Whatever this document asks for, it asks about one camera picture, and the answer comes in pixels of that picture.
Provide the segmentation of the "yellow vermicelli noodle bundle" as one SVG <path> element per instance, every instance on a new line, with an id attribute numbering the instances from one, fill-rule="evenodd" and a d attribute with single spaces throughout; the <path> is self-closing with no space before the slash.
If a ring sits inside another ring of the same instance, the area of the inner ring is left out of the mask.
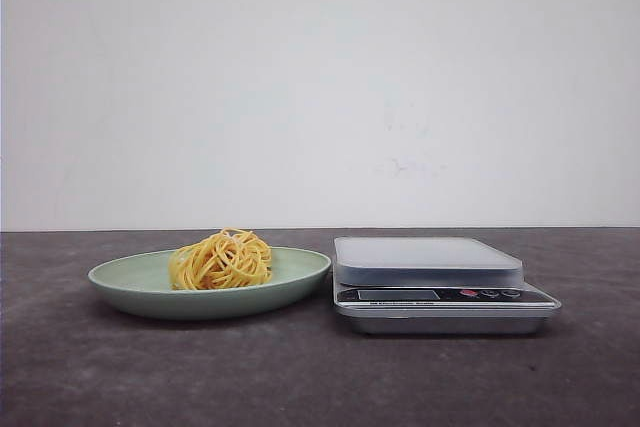
<path id="1" fill-rule="evenodd" d="M 173 290 L 262 285 L 272 278 L 271 247 L 252 231 L 224 228 L 175 250 L 168 261 Z"/>

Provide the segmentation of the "light green plate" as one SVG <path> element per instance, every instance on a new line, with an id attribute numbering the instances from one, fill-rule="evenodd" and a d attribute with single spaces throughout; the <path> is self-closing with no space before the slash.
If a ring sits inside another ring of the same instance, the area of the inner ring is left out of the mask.
<path id="1" fill-rule="evenodd" d="M 309 296 L 325 280 L 331 259 L 319 252 L 273 247 L 272 279 L 261 285 L 217 290 L 173 290 L 168 250 L 107 261 L 88 279 L 119 311 L 161 320 L 215 320 L 279 309 Z"/>

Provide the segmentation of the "silver digital kitchen scale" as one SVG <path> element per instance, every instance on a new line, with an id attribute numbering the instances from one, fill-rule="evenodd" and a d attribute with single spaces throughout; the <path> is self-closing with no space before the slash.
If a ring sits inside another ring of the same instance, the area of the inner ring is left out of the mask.
<path id="1" fill-rule="evenodd" d="M 520 259 L 473 238 L 339 237 L 333 300 L 361 333 L 531 334 L 561 308 Z"/>

